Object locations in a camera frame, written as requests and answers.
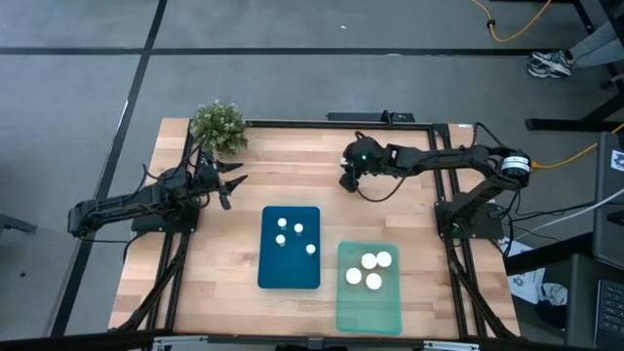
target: green plant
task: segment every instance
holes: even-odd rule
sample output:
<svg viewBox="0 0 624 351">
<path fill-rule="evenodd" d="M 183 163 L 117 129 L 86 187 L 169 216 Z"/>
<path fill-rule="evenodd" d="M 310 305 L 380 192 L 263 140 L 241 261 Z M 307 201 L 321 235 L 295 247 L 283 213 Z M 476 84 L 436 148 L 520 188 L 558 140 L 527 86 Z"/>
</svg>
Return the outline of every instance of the green plant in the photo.
<svg viewBox="0 0 624 351">
<path fill-rule="evenodd" d="M 233 156 L 247 148 L 245 121 L 236 105 L 224 105 L 215 100 L 210 106 L 200 105 L 191 120 L 191 133 L 195 137 L 207 135 L 204 150 L 221 156 Z"/>
</svg>

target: concrete floor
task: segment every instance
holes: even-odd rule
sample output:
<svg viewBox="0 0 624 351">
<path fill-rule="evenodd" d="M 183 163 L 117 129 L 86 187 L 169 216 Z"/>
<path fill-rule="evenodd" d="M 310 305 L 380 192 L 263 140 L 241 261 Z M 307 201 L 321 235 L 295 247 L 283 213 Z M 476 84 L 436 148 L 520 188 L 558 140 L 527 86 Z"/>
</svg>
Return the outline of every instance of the concrete floor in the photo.
<svg viewBox="0 0 624 351">
<path fill-rule="evenodd" d="M 0 47 L 142 47 L 157 3 L 5 0 Z M 502 37 L 540 7 L 484 3 Z M 584 4 L 595 23 L 604 20 L 595 2 Z M 490 38 L 485 21 L 469 0 L 182 0 L 168 5 L 155 46 L 566 48 L 586 35 L 571 5 L 553 5 L 507 45 Z M 39 224 L 35 235 L 6 231 L 0 237 L 0 339 L 46 333 L 75 245 L 65 232 L 67 210 L 93 196 L 137 62 L 137 56 L 0 56 L 0 213 Z M 526 64 L 525 58 L 488 57 L 152 57 L 110 195 L 137 186 L 161 118 L 189 117 L 215 98 L 235 102 L 247 118 L 323 119 L 331 111 L 387 108 L 410 111 L 420 122 L 481 121 L 542 163 L 595 142 L 592 134 L 528 132 L 524 119 L 580 118 L 593 110 L 613 95 L 599 87 L 604 68 L 542 81 L 527 75 Z M 592 200 L 595 161 L 590 154 L 535 174 L 522 209 Z M 568 238 L 587 231 L 591 221 L 582 216 L 543 234 Z M 129 228 L 110 225 L 98 237 L 127 239 Z M 530 236 L 523 242 L 548 244 Z M 68 333 L 105 330 L 122 249 L 94 245 Z M 530 321 L 521 327 L 529 338 L 557 341 Z"/>
</svg>

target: shoe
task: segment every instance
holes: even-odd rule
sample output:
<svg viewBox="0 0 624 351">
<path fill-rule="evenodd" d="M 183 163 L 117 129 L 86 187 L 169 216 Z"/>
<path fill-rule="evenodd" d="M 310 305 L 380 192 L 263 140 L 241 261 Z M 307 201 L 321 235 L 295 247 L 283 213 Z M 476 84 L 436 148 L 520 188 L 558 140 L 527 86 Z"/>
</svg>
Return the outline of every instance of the shoe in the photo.
<svg viewBox="0 0 624 351">
<path fill-rule="evenodd" d="M 532 53 L 531 59 L 537 59 L 540 62 L 548 65 L 550 69 L 563 73 L 566 76 L 572 74 L 570 68 L 572 67 L 572 61 L 566 57 L 563 51 L 559 50 L 552 53 Z"/>
<path fill-rule="evenodd" d="M 535 78 L 565 78 L 567 77 L 561 72 L 552 70 L 548 65 L 539 60 L 532 59 L 526 66 L 528 74 Z"/>
</svg>

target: blue tray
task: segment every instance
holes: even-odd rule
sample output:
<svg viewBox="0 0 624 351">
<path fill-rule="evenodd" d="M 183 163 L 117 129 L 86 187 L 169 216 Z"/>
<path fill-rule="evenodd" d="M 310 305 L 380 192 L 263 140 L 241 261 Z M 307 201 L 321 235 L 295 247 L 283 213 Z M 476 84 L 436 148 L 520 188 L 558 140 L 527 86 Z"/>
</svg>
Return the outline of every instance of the blue tray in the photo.
<svg viewBox="0 0 624 351">
<path fill-rule="evenodd" d="M 287 229 L 277 224 L 285 218 Z M 303 225 L 297 236 L 294 225 Z M 283 234 L 286 244 L 280 247 L 275 237 Z M 316 252 L 308 255 L 312 244 Z M 257 284 L 263 289 L 317 289 L 321 285 L 321 212 L 316 207 L 268 206 L 262 210 L 260 259 Z"/>
</svg>

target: label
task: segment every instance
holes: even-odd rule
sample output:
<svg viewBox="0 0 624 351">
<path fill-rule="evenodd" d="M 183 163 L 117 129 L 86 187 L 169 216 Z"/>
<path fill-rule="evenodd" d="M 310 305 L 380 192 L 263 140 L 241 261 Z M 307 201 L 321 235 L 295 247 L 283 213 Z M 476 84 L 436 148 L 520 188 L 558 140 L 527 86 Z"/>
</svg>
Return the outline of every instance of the label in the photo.
<svg viewBox="0 0 624 351">
<path fill-rule="evenodd" d="M 620 172 L 624 172 L 624 152 L 611 151 L 611 167 Z"/>
<path fill-rule="evenodd" d="M 507 157 L 503 160 L 503 164 L 506 164 L 507 162 L 522 162 L 525 165 L 528 165 L 528 159 L 525 157 L 520 157 L 520 156 Z"/>
<path fill-rule="evenodd" d="M 522 162 L 505 162 L 503 163 L 503 166 L 500 169 L 506 170 L 508 168 L 519 168 L 527 172 L 530 172 L 530 167 L 527 164 L 524 164 Z"/>
</svg>

